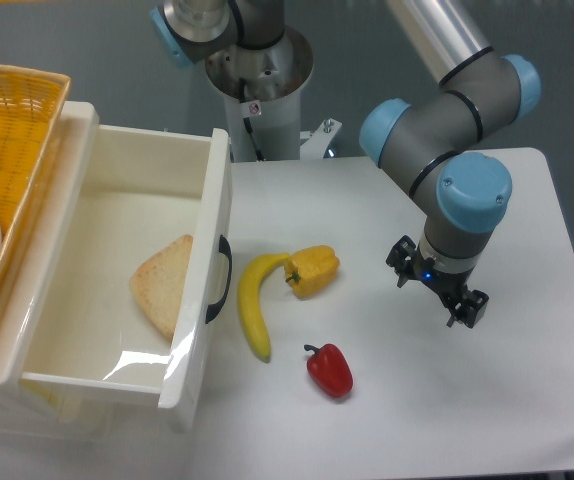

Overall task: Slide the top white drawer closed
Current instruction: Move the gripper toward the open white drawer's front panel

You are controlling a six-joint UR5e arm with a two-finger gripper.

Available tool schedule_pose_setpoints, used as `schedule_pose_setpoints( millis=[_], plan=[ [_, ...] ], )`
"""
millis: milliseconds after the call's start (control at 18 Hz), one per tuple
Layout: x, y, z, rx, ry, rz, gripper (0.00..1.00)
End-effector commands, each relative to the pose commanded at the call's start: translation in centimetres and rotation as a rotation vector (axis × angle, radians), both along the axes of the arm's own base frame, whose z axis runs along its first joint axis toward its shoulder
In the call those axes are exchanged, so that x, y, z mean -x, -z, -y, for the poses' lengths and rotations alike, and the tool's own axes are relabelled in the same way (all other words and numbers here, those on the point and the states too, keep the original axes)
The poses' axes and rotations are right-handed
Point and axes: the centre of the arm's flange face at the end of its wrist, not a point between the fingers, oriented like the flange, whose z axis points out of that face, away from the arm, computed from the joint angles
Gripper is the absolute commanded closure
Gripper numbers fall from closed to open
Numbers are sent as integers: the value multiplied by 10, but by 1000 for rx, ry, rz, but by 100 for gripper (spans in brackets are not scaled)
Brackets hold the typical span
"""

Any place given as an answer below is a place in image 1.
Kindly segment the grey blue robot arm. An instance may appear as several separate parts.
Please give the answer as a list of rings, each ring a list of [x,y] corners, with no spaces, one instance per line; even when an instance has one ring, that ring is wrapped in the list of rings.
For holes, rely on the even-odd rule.
[[[498,55],[458,1],[389,9],[440,92],[419,108],[385,101],[359,132],[365,154],[426,216],[421,238],[401,238],[387,264],[400,283],[432,290],[452,322],[473,327],[488,297],[467,282],[512,193],[506,167],[474,147],[534,109],[540,77],[523,57]],[[303,157],[299,96],[313,54],[282,2],[165,1],[150,18],[177,65],[204,64],[225,101],[236,161]]]

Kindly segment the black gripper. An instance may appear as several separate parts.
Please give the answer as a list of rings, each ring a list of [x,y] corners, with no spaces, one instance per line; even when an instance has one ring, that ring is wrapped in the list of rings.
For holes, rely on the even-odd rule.
[[[489,296],[479,290],[467,290],[467,281],[473,271],[472,259],[416,254],[415,243],[404,235],[392,246],[386,264],[397,275],[398,288],[409,280],[418,279],[444,306],[448,306],[449,328],[460,323],[473,329],[484,316]]]

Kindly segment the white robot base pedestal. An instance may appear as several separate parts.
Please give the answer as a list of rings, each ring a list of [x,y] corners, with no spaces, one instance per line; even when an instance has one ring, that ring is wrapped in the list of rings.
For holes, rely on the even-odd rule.
[[[208,57],[205,69],[224,101],[233,161],[300,157],[301,92],[313,71],[301,33],[287,26],[262,50],[232,45]]]

